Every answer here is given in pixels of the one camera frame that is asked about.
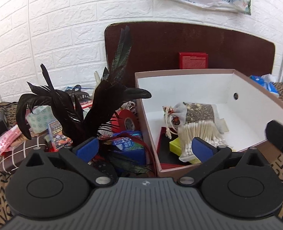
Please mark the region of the blue tissue pack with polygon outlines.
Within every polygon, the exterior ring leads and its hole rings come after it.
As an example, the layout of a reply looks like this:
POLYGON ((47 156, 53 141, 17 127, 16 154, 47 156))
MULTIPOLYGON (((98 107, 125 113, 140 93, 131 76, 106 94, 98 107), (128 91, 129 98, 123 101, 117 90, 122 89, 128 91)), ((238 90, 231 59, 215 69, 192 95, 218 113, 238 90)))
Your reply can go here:
POLYGON ((249 76, 249 78, 255 81, 260 86, 262 86, 263 88, 265 88, 277 98, 279 97, 278 90, 274 86, 276 78, 272 74, 265 74, 263 76, 251 75, 249 76))

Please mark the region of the blue box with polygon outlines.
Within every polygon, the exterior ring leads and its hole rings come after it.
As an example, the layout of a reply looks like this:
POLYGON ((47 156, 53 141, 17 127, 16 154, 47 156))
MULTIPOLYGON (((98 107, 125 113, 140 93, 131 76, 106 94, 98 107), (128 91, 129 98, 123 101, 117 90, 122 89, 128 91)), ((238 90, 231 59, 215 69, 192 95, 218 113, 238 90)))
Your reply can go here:
POLYGON ((138 165, 146 165, 146 152, 144 147, 128 136, 120 136, 121 133, 115 133, 112 144, 118 148, 118 152, 138 165))

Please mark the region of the large pink storage box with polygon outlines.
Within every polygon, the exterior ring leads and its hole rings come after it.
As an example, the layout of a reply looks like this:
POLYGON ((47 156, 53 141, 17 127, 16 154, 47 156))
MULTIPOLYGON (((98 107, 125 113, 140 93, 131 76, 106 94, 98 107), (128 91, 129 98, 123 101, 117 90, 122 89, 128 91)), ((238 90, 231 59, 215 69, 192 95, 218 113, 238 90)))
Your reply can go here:
POLYGON ((240 152, 255 146, 267 160, 279 151, 265 136, 270 121, 283 125, 283 102, 236 70, 139 72, 136 87, 151 98, 138 100, 144 141, 153 149, 159 177, 178 178, 197 167, 196 136, 240 152))

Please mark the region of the yellow green box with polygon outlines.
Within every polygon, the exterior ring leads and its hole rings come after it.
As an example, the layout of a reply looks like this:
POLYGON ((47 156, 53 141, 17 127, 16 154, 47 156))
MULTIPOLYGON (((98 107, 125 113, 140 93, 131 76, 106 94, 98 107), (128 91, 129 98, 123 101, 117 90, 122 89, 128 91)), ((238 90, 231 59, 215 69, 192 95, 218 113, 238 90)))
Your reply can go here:
MULTIPOLYGON (((169 150, 172 153, 176 154, 178 157, 181 155, 181 147, 180 147, 179 138, 176 138, 175 140, 172 140, 171 142, 169 142, 169 150)), ((193 155, 193 159, 189 161, 189 163, 195 165, 195 164, 201 163, 201 161, 193 155)))

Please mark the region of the red tape roll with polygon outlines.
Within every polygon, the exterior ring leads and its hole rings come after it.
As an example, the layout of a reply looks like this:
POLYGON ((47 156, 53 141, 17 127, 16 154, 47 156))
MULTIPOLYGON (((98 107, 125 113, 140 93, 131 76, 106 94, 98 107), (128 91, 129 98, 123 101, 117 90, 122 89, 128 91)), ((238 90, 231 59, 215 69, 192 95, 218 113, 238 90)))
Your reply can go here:
POLYGON ((122 131, 136 131, 139 130, 139 122, 136 116, 127 109, 120 110, 113 115, 111 119, 112 130, 115 133, 122 131))

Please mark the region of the herb sachet bag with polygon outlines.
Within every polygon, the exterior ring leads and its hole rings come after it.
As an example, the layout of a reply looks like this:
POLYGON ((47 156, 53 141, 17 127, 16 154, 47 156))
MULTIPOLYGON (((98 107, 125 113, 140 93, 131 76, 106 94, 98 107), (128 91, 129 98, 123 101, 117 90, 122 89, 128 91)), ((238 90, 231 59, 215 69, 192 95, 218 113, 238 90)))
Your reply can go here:
POLYGON ((217 107, 213 104, 180 102, 174 107, 164 106, 164 122, 166 136, 171 139, 177 135, 180 126, 191 122, 213 121, 218 131, 224 134, 228 131, 223 118, 219 117, 217 107))

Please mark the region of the green patterned paper cup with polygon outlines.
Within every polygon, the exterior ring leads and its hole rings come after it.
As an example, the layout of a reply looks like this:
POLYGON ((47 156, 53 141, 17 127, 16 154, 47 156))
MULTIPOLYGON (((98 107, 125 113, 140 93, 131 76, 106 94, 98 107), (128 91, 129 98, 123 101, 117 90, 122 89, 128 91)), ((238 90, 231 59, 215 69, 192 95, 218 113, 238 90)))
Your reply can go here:
POLYGON ((56 121, 56 118, 50 106, 42 105, 33 108, 32 112, 26 115, 26 121, 34 133, 41 133, 46 131, 48 124, 56 121))

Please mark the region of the small red box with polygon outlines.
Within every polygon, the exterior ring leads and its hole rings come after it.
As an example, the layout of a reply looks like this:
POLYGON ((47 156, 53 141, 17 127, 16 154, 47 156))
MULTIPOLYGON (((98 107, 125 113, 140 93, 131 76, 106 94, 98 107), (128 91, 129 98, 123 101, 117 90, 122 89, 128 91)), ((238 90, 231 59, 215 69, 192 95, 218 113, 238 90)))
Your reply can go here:
POLYGON ((208 55, 206 53, 179 53, 180 69, 207 69, 208 55))

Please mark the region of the clear plastic funnel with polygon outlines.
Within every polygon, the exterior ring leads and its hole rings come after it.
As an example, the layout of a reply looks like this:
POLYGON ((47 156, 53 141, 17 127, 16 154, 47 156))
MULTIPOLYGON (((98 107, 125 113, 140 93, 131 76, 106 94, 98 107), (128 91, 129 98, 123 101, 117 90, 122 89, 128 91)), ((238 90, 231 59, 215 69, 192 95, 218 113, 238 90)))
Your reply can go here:
POLYGON ((98 95, 101 91, 101 82, 103 81, 102 77, 99 76, 98 72, 95 71, 94 72, 94 77, 95 77, 95 82, 96 82, 96 85, 95 85, 95 88, 93 90, 93 99, 95 99, 96 95, 98 95))

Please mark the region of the brown striped case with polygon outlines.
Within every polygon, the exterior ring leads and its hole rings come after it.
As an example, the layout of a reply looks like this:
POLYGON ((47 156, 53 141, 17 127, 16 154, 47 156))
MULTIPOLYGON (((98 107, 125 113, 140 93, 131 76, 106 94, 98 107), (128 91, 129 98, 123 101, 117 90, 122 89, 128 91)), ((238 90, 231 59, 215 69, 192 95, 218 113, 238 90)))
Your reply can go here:
POLYGON ((0 168, 2 172, 14 174, 27 155, 33 150, 43 150, 48 148, 48 144, 43 137, 34 137, 26 140, 20 145, 5 151, 1 155, 0 168))

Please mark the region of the colourful card box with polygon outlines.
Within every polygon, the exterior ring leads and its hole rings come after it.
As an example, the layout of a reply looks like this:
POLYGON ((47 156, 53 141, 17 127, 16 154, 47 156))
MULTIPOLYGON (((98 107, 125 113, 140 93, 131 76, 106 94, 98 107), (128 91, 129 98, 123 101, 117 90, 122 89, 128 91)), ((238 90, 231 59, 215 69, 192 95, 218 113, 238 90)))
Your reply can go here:
POLYGON ((72 140, 63 134, 63 128, 59 121, 55 120, 48 123, 48 130, 54 152, 61 148, 69 149, 71 147, 72 140))

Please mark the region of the black hair claw clip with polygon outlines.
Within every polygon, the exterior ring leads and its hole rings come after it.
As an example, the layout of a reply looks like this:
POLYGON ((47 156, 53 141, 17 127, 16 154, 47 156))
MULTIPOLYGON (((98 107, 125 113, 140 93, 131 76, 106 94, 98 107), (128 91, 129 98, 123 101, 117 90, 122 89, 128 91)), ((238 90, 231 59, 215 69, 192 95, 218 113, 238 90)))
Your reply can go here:
POLYGON ((74 87, 67 87, 65 92, 69 94, 72 101, 75 101, 75 97, 80 103, 88 102, 92 100, 92 97, 82 89, 81 85, 75 85, 74 87))

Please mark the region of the pink packet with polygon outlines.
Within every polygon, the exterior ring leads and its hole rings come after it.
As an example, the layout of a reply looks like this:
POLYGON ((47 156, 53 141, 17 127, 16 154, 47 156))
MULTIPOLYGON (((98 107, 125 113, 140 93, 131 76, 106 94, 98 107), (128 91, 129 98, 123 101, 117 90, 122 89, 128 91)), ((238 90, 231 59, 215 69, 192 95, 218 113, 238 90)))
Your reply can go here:
POLYGON ((5 152, 21 134, 18 125, 15 125, 0 136, 0 155, 5 152))

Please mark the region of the red shallow tray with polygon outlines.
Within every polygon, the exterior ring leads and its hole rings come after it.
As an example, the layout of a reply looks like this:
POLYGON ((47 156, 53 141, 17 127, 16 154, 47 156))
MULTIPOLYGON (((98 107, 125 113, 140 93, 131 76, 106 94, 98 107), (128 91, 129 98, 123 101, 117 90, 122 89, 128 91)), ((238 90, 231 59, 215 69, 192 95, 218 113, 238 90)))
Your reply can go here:
POLYGON ((162 127, 160 131, 159 142, 157 144, 157 155, 162 167, 162 170, 167 170, 171 168, 179 168, 183 166, 191 165, 191 163, 184 163, 179 160, 179 156, 171 152, 169 149, 169 143, 175 140, 177 137, 175 135, 169 139, 166 136, 166 128, 162 127))

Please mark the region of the dark red wooden board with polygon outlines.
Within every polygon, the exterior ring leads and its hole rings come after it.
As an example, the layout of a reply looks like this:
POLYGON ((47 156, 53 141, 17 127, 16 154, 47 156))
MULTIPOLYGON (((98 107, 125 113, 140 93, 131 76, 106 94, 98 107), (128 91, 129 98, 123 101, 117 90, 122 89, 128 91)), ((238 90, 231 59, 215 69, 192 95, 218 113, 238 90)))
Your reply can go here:
POLYGON ((135 86, 135 73, 179 68, 180 53, 206 53, 210 69, 236 69, 246 76, 272 72, 275 45, 239 31, 175 22, 114 23, 104 31, 108 64, 112 63, 121 29, 128 26, 132 48, 124 84, 135 86))

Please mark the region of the cotton swabs bag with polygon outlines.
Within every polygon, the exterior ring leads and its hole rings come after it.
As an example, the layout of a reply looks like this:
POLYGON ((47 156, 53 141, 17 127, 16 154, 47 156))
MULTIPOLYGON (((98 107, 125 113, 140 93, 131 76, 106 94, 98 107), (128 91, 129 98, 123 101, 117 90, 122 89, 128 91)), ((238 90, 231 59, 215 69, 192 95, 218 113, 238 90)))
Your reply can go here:
POLYGON ((177 129, 177 134, 181 147, 179 160, 182 162, 199 159, 192 150, 192 140, 196 137, 201 138, 214 147, 227 144, 213 121, 199 121, 185 124, 177 129))

